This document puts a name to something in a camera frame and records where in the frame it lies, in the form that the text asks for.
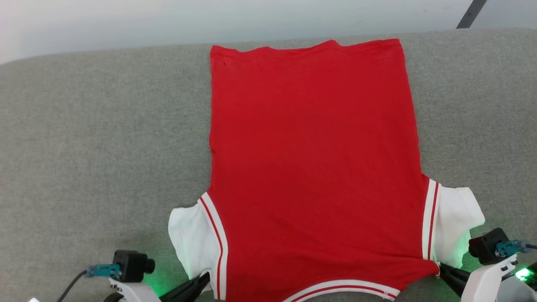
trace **gray fabric surface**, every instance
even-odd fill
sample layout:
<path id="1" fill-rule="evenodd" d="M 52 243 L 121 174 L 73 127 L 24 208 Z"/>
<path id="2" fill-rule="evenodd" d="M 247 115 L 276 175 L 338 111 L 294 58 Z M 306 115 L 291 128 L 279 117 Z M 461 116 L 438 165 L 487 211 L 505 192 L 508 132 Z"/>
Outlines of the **gray fabric surface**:
<path id="1" fill-rule="evenodd" d="M 337 40 L 391 37 L 405 50 L 424 172 L 444 186 L 471 187 L 487 219 L 474 236 L 502 227 L 537 242 L 537 31 Z M 55 301 L 86 265 L 110 262 L 116 249 L 156 260 L 146 281 L 159 293 L 187 279 L 167 223 L 172 208 L 194 204 L 209 186 L 210 48 L 51 55 L 0 66 L 1 301 Z M 520 256 L 521 265 L 535 261 L 537 252 Z M 476 267 L 465 258 L 465 268 Z M 82 279 L 66 301 L 102 301 L 107 285 Z M 199 300 L 212 301 L 211 294 Z M 341 293 L 311 301 L 380 300 Z M 397 301 L 457 297 L 430 277 Z"/>

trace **red stripe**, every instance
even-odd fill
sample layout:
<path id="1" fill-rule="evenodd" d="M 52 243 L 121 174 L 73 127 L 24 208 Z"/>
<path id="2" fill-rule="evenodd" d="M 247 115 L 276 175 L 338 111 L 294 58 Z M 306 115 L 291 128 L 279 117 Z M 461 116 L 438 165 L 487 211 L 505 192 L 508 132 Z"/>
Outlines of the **red stripe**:
<path id="1" fill-rule="evenodd" d="M 433 212 L 431 213 L 431 228 L 429 229 L 429 250 L 427 252 L 427 254 L 428 254 L 427 259 L 428 260 L 432 260 L 431 259 L 431 246 L 432 246 L 432 240 L 433 240 L 434 210 L 436 209 L 436 197 L 437 197 L 437 195 L 438 195 L 438 183 L 436 184 L 436 187 L 434 188 Z"/>
<path id="2" fill-rule="evenodd" d="M 384 292 L 382 290 L 375 289 L 373 287 L 360 286 L 360 285 L 337 285 L 337 286 L 326 287 L 326 288 L 323 288 L 323 289 L 318 289 L 318 290 L 315 290 L 315 291 L 312 291 L 312 292 L 305 293 L 305 294 L 301 295 L 300 297 L 294 299 L 291 302 L 297 302 L 298 300 L 300 300 L 300 299 L 302 299 L 304 297 L 310 296 L 312 294 L 316 294 L 316 293 L 323 292 L 323 291 L 334 290 L 334 289 L 365 289 L 365 290 L 376 291 L 376 292 L 379 292 L 381 294 L 386 293 L 388 296 L 390 296 L 390 297 L 392 297 L 394 299 L 397 298 L 394 294 Z"/>
<path id="3" fill-rule="evenodd" d="M 213 216 L 211 215 L 211 212 L 209 212 L 209 208 L 205 204 L 205 201 L 202 197 L 200 197 L 201 203 L 203 203 L 203 206 L 205 207 L 205 211 L 207 211 L 207 214 L 209 215 L 209 218 L 211 222 L 213 223 L 214 232 L 216 233 L 216 237 L 218 238 L 218 243 L 220 244 L 220 258 L 218 258 L 218 267 L 216 268 L 216 298 L 220 300 L 220 263 L 222 263 L 222 255 L 224 254 L 224 248 L 222 246 L 222 240 L 220 239 L 220 234 L 218 233 L 218 230 L 216 229 L 216 224 L 214 223 Z"/>

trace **white background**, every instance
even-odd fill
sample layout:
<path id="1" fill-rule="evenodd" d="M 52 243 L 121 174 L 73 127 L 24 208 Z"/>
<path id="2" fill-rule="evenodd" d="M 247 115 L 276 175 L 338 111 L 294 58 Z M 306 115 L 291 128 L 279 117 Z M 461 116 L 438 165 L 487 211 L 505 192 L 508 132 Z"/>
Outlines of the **white background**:
<path id="1" fill-rule="evenodd" d="M 507 0 L 489 0 L 502 3 Z M 455 28 L 471 0 L 0 0 L 0 63 L 50 53 Z M 526 19 L 536 19 L 536 0 Z M 496 15 L 494 6 L 489 19 Z M 481 21 L 480 27 L 491 27 Z"/>

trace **dark gray strip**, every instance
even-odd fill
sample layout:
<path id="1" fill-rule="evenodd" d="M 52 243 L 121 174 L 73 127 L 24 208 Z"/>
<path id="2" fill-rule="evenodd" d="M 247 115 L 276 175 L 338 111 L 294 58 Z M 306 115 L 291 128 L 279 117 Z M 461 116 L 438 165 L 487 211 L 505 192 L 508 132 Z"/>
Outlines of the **dark gray strip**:
<path id="1" fill-rule="evenodd" d="M 457 28 L 470 28 L 477 14 L 481 11 L 487 0 L 473 0 L 470 7 L 457 25 Z"/>

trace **blue connector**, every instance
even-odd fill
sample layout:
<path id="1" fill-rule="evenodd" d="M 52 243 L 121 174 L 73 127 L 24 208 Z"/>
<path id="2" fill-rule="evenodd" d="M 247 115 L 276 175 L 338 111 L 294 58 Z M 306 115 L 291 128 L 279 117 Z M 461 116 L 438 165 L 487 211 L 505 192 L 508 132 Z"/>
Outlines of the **blue connector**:
<path id="1" fill-rule="evenodd" d="M 111 278 L 118 278 L 119 277 L 119 264 L 97 264 L 97 265 L 90 265 L 86 269 L 88 272 L 84 275 L 86 278 L 93 278 L 93 277 L 111 277 Z"/>
<path id="2" fill-rule="evenodd" d="M 532 248 L 527 240 L 511 240 L 507 242 L 500 242 L 496 245 L 496 256 L 509 257 L 516 253 L 529 253 Z"/>

